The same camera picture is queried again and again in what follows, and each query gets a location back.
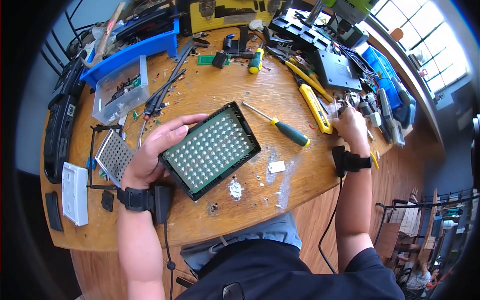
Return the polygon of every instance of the screwdriver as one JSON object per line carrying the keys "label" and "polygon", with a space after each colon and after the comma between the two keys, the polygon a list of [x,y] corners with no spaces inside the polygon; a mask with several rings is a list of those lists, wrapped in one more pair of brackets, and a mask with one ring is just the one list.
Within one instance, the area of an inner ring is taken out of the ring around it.
{"label": "screwdriver", "polygon": [[260,47],[255,51],[254,57],[248,63],[248,70],[252,74],[257,74],[262,69],[262,59],[264,58],[263,46],[264,43],[262,42]]}
{"label": "screwdriver", "polygon": [[265,118],[269,119],[270,120],[270,123],[272,125],[275,125],[281,133],[283,133],[284,135],[286,135],[289,139],[291,139],[292,141],[296,142],[297,144],[299,144],[300,146],[302,147],[306,147],[310,144],[310,139],[303,133],[299,132],[298,130],[296,130],[295,128],[291,127],[290,125],[287,125],[285,124],[284,122],[280,122],[277,118],[271,118],[267,115],[265,115],[264,113],[262,113],[261,111],[257,110],[256,108],[248,105],[247,103],[245,102],[242,102],[243,105],[245,105],[246,107],[252,109],[253,111],[256,111],[258,112],[259,114],[261,114],[262,116],[264,116]]}

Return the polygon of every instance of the plastic storage box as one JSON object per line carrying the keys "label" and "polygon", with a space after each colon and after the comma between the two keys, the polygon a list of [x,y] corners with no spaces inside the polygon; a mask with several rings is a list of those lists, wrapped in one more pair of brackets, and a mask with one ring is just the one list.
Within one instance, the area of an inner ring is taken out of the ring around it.
{"label": "plastic storage box", "polygon": [[[177,55],[177,34],[179,31],[179,20],[178,18],[175,18],[172,31],[152,36],[146,40],[128,46],[122,51],[108,57],[106,60],[99,62],[95,67],[89,70],[85,69],[82,72],[82,75],[80,75],[80,80],[85,80],[89,86],[95,88],[100,79],[110,74],[110,72],[115,70],[118,66],[123,65],[139,55],[150,56],[155,53],[167,51],[168,57],[175,57]],[[92,62],[94,56],[95,50],[92,50],[87,62]]]}
{"label": "plastic storage box", "polygon": [[[107,104],[117,92],[117,85],[140,73],[140,85]],[[92,116],[104,125],[125,116],[150,97],[147,78],[147,56],[139,57],[118,67],[96,84]]]}
{"label": "plastic storage box", "polygon": [[363,58],[370,64],[370,66],[377,72],[379,79],[378,85],[385,90],[388,102],[392,109],[402,105],[402,101],[398,96],[395,85],[392,82],[393,77],[397,77],[395,70],[388,61],[388,59],[380,51],[372,46],[369,46],[365,52],[362,53]]}

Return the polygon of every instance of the clear plastic container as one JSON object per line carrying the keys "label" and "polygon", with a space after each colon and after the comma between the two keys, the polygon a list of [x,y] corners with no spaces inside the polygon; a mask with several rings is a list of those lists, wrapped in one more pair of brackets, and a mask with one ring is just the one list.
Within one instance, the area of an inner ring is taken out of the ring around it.
{"label": "clear plastic container", "polygon": [[[140,73],[140,85],[108,103],[117,92],[117,85],[126,82],[128,78],[134,78],[138,73]],[[92,116],[104,125],[109,125],[116,119],[125,116],[130,110],[145,103],[150,97],[147,56],[140,55],[116,68],[98,81],[95,90]]]}

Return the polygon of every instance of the yellow case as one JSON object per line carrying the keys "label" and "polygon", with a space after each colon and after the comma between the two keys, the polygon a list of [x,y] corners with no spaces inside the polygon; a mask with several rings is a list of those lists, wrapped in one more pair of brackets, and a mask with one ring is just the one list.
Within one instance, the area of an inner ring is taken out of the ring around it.
{"label": "yellow case", "polygon": [[307,102],[308,107],[310,107],[310,110],[312,111],[313,117],[317,121],[320,131],[323,133],[332,134],[333,127],[332,125],[330,125],[324,109],[322,108],[322,106],[320,106],[320,103],[318,103],[319,100],[313,93],[312,88],[309,85],[302,84],[299,90],[302,93],[303,98]]}
{"label": "yellow case", "polygon": [[[216,0],[216,6],[225,5],[227,8],[251,8],[255,10],[255,5],[253,4],[253,0]],[[268,5],[268,1],[265,1],[265,8]],[[223,18],[215,18],[215,12],[212,14],[210,19],[202,17],[200,13],[200,3],[195,2],[190,4],[190,21],[192,23],[192,33],[197,33],[201,31],[208,31],[212,29],[218,28],[225,28],[225,27],[232,27],[238,25],[248,25],[250,21],[262,19],[262,21],[271,21],[273,15],[270,14],[267,10],[261,12],[260,9],[257,10],[257,14],[252,16],[252,18],[248,18],[247,16],[244,17],[244,22],[237,22],[237,23],[229,23],[234,22],[234,16],[228,16]]]}

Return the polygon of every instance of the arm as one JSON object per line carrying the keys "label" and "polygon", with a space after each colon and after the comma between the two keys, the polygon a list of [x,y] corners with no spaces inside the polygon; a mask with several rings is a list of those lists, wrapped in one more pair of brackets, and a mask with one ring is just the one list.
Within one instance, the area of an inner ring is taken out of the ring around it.
{"label": "arm", "polygon": [[[126,167],[121,188],[145,190],[158,178],[167,176],[158,163],[158,155],[183,140],[187,125],[207,116],[183,116],[155,129]],[[118,247],[120,264],[127,277],[128,299],[164,300],[162,247],[149,211],[135,212],[123,205],[119,207]]]}
{"label": "arm", "polygon": [[[334,119],[333,126],[350,145],[350,151],[360,157],[370,157],[367,126],[362,114],[347,108]],[[362,250],[372,248],[368,235],[372,210],[372,173],[370,169],[349,172],[338,198],[335,228],[338,269],[345,271],[348,263]]]}

